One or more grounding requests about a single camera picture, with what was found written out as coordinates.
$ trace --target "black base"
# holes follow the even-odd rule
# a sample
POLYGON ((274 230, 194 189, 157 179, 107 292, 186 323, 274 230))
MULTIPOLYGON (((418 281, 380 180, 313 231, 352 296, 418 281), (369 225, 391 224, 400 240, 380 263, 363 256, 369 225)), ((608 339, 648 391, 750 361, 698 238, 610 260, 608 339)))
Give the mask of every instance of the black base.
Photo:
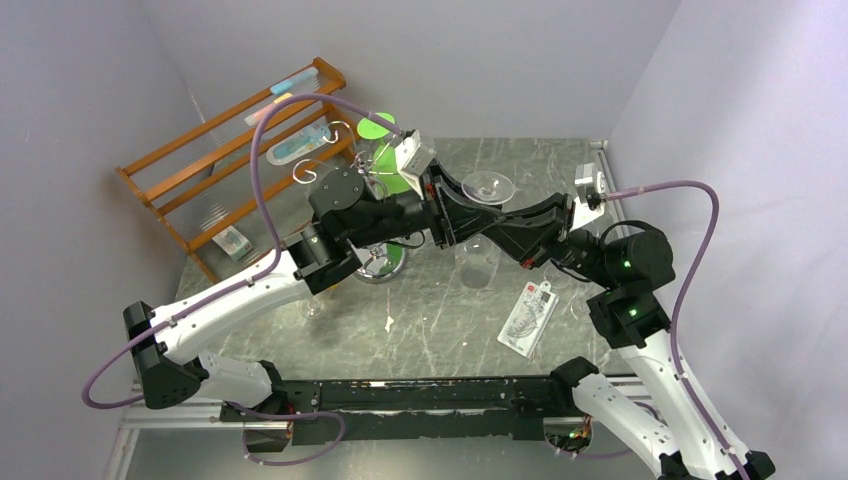
MULTIPOLYGON (((334 411, 347 422, 345 440, 489 435, 544 440, 545 417, 583 415, 573 402, 563 401, 561 383, 548 376, 288 382, 273 365, 263 365, 272 373, 274 393, 257 411, 334 411)), ((230 406, 220 419, 262 421, 230 406)), ((337 434, 332 419, 298 421, 292 444, 323 444, 337 434)))

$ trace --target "wooden shelf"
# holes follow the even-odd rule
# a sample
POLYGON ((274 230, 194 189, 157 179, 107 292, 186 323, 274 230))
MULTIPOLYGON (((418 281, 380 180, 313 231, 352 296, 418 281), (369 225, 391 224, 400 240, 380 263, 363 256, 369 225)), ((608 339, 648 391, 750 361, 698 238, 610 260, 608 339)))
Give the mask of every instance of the wooden shelf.
MULTIPOLYGON (((316 90, 316 93, 324 93, 324 94, 332 94, 342 88, 345 87, 346 81, 344 76, 332 65, 327 63, 321 58, 315 58, 312 60, 312 63, 304 66, 300 70, 293 72, 286 78, 289 78, 297 73, 306 70, 307 68, 315 67, 319 75, 322 78, 321 86, 316 90)), ((250 162, 250 154, 246 153, 238 157, 237 159, 227 163, 226 165, 221 166, 220 168, 214 169, 214 172, 206 178, 202 180, 196 180, 194 185, 189 187, 185 187, 184 184, 190 179, 201 175, 202 173, 208 172, 210 168, 214 167, 218 162, 221 162, 224 159, 229 159, 236 150, 244 147, 249 144, 253 139, 253 128, 246 129, 243 133, 234 136, 232 139, 226 141, 223 145, 215 148, 213 151, 206 153, 205 155, 200 156, 199 158, 194 159, 188 166, 173 172, 171 175, 160 179, 156 182, 152 187, 143 190, 138 186, 138 184, 133 180, 133 175, 138 174, 142 170, 150 167, 153 164, 167 164, 167 157, 177 152, 179 149, 184 148, 192 142, 200 141, 200 139, 205 134, 210 134, 212 130, 216 127, 220 127, 224 125, 225 122, 231 120, 238 115, 244 115, 246 111, 251 110, 256 107, 258 104, 264 102, 271 96, 270 86, 265 88, 256 94, 246 98, 244 101, 234 105, 229 108, 225 112, 220 115, 208 120, 207 122, 198 125, 197 127, 189 130, 188 132, 180 135, 174 140, 166 143, 165 145, 159 147, 158 149, 150 152, 149 154, 141 157, 135 162, 127 165, 126 167, 118 167, 115 169, 118 176, 127 184, 130 188, 130 191, 139 199, 139 201, 150 210, 151 213, 159 220, 168 233, 174 238, 177 244, 185 251, 195 262, 198 263, 201 270, 209 277, 213 282, 219 281, 217 276, 211 271, 208 265, 206 265, 201 258, 197 255, 198 249, 200 249, 203 245, 209 243, 212 238, 218 233, 222 232, 227 227, 235 224, 250 212, 256 209, 256 201, 252 196, 247 196, 245 198, 245 202, 234 209, 233 211, 227 213, 222 218, 218 219, 214 225, 203 225, 203 232, 194 238, 184 238, 176 228, 169 222, 167 215, 177 211, 180 207, 184 206, 193 198, 202 194, 203 192, 208 191, 210 188, 214 187, 217 183, 221 182, 226 177, 232 175, 238 170, 245 168, 250 162), (174 195, 172 192, 175 192, 176 189, 182 187, 182 191, 176 193, 174 195), (169 194, 173 195, 173 198, 166 198, 169 194), (166 200, 164 204, 161 206, 156 206, 154 204, 155 200, 166 200)), ((290 105, 274 115, 273 118, 268 122, 267 130, 274 128, 284 122, 291 121, 297 115, 303 114, 307 108, 314 105, 316 103, 315 100, 298 102, 296 104, 290 105)), ((333 120, 343 120, 353 126, 352 121, 347 118, 341 111, 339 111, 335 105, 330 103, 321 103, 321 108, 317 111, 312 112, 303 118, 300 118, 292 125, 288 126, 285 130, 280 133, 277 133, 271 138, 263 141, 260 146, 260 154, 264 154, 269 148, 276 145, 277 143, 283 141, 284 139, 294 135, 304 127, 312 124, 313 122, 319 120, 320 118, 326 118, 328 122, 333 120)), ((356 152, 353 150, 353 140, 354 138, 351 136, 349 132, 345 129, 339 129, 340 133, 339 140, 333 144, 329 144, 325 147, 322 147, 322 150, 319 154, 315 156, 315 159, 312 162, 307 162, 304 168, 313 168, 317 164, 324 162, 334 155, 342 154, 345 158, 352 161, 356 155, 356 152)), ((263 190, 263 197, 265 200, 270 199, 274 195, 282 192, 286 188, 290 187, 294 184, 294 179, 291 176, 286 176, 282 180, 267 186, 263 190)))

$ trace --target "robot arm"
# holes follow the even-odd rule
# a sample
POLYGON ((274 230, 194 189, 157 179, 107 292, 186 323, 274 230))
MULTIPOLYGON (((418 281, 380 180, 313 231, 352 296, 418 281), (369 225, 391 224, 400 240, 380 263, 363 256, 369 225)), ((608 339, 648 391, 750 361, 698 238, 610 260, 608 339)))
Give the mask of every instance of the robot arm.
MULTIPOLYGON (((589 300, 592 321, 642 379, 667 427, 618 393, 582 358, 556 369, 550 377, 305 382, 308 385, 297 388, 311 391, 312 403, 298 409, 343 411, 344 406, 360 413, 380 412, 380 424, 395 418, 385 416, 387 405, 404 407, 397 418, 404 412, 459 414, 482 409, 486 414, 499 415, 497 428, 506 429, 501 434, 509 433, 513 438, 526 434, 527 425, 538 432, 545 417, 586 413, 607 425, 659 478, 742 478, 728 454, 747 460, 750 478, 762 479, 773 473, 768 456, 749 451, 715 414, 712 404, 704 400, 704 408, 722 424, 731 441, 732 451, 722 450, 674 375, 670 323, 653 295, 654 290, 674 279, 671 248, 664 234, 637 222, 635 225, 646 231, 607 244, 605 235, 596 238, 577 228, 600 216, 599 191, 587 192, 585 202, 569 202, 566 195, 555 194, 530 208, 508 213, 479 205, 465 197, 460 184, 444 171, 435 160, 434 150, 417 132, 407 135, 396 151, 398 170, 410 181, 413 191, 377 199, 354 171, 336 170, 309 197, 315 213, 313 223, 285 240, 286 250, 269 275, 252 279, 254 271, 271 265, 272 255, 184 301, 156 309, 139 302, 124 311, 130 338, 163 322, 171 323, 133 349, 149 408, 166 408, 196 395, 266 413, 283 413, 281 405, 294 402, 286 397, 286 383, 292 382, 283 382, 272 364, 238 362, 208 352, 205 346, 257 315, 317 294, 352 274, 361 266, 353 247, 428 230, 435 244, 446 248, 482 233, 524 268, 551 261, 605 288, 604 293, 589 300), (178 323, 171 320, 193 302, 240 282, 247 286, 197 308, 178 323), (481 391, 481 382, 486 381, 497 385, 503 382, 504 386, 497 391, 481 391), (352 398, 368 397, 351 397, 349 394, 356 391, 350 389, 364 388, 371 389, 372 398, 366 403, 352 403, 352 398)), ((700 398, 706 399, 697 380, 688 375, 700 398)), ((367 416, 356 417, 362 420, 367 416)), ((436 425, 435 418, 420 422, 422 428, 436 425)), ((477 420, 460 415, 452 421, 477 420)), ((395 438, 392 435, 397 432, 386 431, 380 438, 395 438)))

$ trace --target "clear glass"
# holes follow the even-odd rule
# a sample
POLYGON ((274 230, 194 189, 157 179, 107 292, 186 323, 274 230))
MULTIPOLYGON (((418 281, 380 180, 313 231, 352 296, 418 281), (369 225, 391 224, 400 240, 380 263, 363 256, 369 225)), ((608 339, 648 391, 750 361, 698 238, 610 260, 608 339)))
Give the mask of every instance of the clear glass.
MULTIPOLYGON (((515 195, 515 186, 496 172, 474 172, 462 180, 465 195, 484 205, 501 205, 515 195)), ((484 288, 495 278, 501 250, 482 234, 456 246, 456 271, 459 281, 468 288, 484 288)))
POLYGON ((456 246, 459 281, 468 288, 484 288, 498 271, 501 251, 483 235, 474 235, 456 246))
POLYGON ((297 302, 297 310, 300 312, 300 316, 307 320, 315 320, 321 317, 326 309, 324 302, 318 296, 297 302))

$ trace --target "white plastic casing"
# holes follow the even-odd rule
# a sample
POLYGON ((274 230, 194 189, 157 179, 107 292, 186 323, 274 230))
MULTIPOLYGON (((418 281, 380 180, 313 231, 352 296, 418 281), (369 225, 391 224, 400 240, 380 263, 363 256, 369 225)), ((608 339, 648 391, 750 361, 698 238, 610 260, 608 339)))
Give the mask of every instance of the white plastic casing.
MULTIPOLYGON (((657 332, 648 337, 645 343, 647 344, 645 348, 630 346, 616 349, 616 351, 642 380, 651 398, 662 412, 663 418, 668 422, 669 428, 674 432, 674 438, 680 446, 683 463, 689 470, 689 474, 695 478, 715 478, 715 475, 721 471, 731 475, 736 471, 736 467, 723 452, 718 439, 712 434, 695 404, 689 399, 682 382, 675 375, 668 332, 664 330, 657 332)), ((692 375, 686 360, 682 359, 682 362, 687 378, 692 382, 704 407, 744 463, 748 447, 730 430, 718 414, 704 389, 701 388, 701 384, 698 383, 698 379, 692 375)))
POLYGON ((662 473, 660 455, 677 453, 671 430, 619 392, 605 376, 594 374, 581 379, 572 394, 577 408, 603 423, 654 476, 662 473))
POLYGON ((195 397, 221 399, 251 408, 271 395, 271 378, 259 363, 239 362, 209 350, 200 352, 197 358, 209 378, 200 384, 195 397))
MULTIPOLYGON (((157 308, 153 311, 151 326, 167 322, 192 303, 259 273, 271 265, 273 259, 272 252, 244 271, 197 295, 157 308)), ((236 326, 281 305, 308 297, 309 288, 305 282, 294 278, 295 271, 297 266, 291 256, 283 252, 280 263, 269 275, 257 280, 252 287, 243 287, 189 314, 176 326, 165 328, 156 334, 156 342, 164 343, 165 357, 169 360, 180 365, 190 362, 207 345, 236 326)))

